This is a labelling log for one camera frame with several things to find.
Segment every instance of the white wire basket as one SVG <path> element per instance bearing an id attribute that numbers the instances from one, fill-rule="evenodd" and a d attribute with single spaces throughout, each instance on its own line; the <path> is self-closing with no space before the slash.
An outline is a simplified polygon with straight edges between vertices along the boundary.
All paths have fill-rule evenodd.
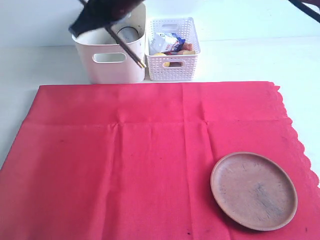
<path id="1" fill-rule="evenodd" d="M 153 56 L 157 52 L 150 47 L 156 33 L 175 33 L 193 44 L 193 55 Z M 192 17 L 151 19 L 147 25 L 147 44 L 145 55 L 148 61 L 149 75 L 152 81 L 191 81 L 195 76 L 200 45 Z"/>

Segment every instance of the chopstick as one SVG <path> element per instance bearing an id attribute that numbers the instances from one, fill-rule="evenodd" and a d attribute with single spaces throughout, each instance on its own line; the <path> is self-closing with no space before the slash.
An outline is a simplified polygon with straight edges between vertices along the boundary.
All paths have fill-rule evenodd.
<path id="1" fill-rule="evenodd" d="M 78 0 L 83 6 L 87 4 L 85 0 Z M 142 69 L 145 69 L 147 66 L 146 64 L 135 54 L 128 45 L 122 41 L 120 37 L 111 29 L 111 26 L 106 26 L 104 28 L 110 36 L 116 41 L 117 44 L 119 44 L 123 50 L 133 59 L 133 61 Z"/>

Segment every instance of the snack package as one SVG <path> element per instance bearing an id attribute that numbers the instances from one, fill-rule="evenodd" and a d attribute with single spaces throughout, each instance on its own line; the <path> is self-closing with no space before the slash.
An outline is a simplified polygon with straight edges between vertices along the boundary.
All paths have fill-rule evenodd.
<path id="1" fill-rule="evenodd" d="M 185 42 L 176 33 L 156 32 L 151 47 L 158 53 L 179 52 Z"/>

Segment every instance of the yellow item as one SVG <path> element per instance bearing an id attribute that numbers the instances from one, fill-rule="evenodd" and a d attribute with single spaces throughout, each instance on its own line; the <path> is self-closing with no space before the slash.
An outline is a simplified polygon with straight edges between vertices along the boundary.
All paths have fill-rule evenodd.
<path id="1" fill-rule="evenodd" d="M 158 53 L 154 54 L 153 56 L 167 56 L 167 55 L 165 55 L 164 53 L 158 52 Z M 163 66 L 164 66 L 165 68 L 170 67 L 170 62 L 165 62 L 165 63 L 163 64 Z"/>

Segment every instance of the white wall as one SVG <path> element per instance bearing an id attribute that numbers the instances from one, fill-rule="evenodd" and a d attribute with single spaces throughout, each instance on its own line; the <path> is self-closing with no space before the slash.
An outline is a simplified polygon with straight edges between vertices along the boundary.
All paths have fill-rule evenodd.
<path id="1" fill-rule="evenodd" d="M 146 0 L 145 4 L 149 17 L 194 17 L 202 41 L 320 36 L 320 24 L 286 0 Z M 4 0 L 0 47 L 71 45 L 67 29 L 81 9 L 77 0 Z"/>

